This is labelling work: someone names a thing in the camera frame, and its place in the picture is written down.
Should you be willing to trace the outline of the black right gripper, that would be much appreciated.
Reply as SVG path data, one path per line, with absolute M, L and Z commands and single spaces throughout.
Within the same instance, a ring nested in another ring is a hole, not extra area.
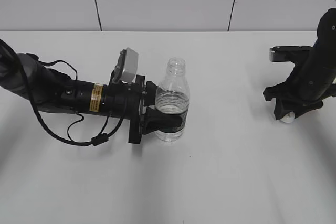
M 266 87 L 263 91 L 263 96 L 266 101 L 276 100 L 274 116 L 278 121 L 290 112 L 291 107 L 294 108 L 295 118 L 323 107 L 322 101 L 306 101 L 300 98 L 285 83 Z

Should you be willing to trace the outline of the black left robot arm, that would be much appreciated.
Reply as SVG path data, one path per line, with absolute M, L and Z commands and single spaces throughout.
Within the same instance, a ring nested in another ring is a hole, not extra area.
M 42 112 L 86 114 L 129 120 L 129 142 L 139 144 L 143 135 L 176 133 L 184 127 L 185 112 L 161 112 L 154 107 L 157 86 L 137 74 L 139 55 L 131 48 L 120 52 L 108 84 L 72 79 L 42 62 L 35 54 L 16 53 L 1 42 L 1 87 L 28 100 L 45 131 Z

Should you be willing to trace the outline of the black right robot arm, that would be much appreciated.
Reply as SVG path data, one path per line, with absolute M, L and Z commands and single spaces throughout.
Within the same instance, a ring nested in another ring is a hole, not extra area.
M 274 46 L 269 58 L 294 64 L 284 82 L 263 91 L 266 101 L 276 100 L 276 120 L 293 120 L 322 108 L 324 99 L 335 96 L 335 8 L 321 17 L 313 46 Z

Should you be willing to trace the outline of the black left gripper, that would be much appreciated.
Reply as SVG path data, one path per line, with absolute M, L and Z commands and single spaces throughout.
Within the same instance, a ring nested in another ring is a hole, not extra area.
M 141 117 L 144 106 L 154 106 L 158 86 L 147 81 L 145 86 L 145 76 L 137 75 L 131 84 L 118 83 L 108 86 L 105 98 L 105 105 L 109 106 L 104 127 L 101 130 L 101 142 L 107 142 L 120 129 L 125 120 L 129 121 L 128 142 L 140 144 L 142 138 Z M 105 126 L 110 118 L 118 118 L 116 126 L 110 132 L 105 132 Z M 178 114 L 166 114 L 157 109 L 147 107 L 143 115 L 143 134 L 155 131 L 163 133 L 176 133 L 184 129 L 185 111 Z

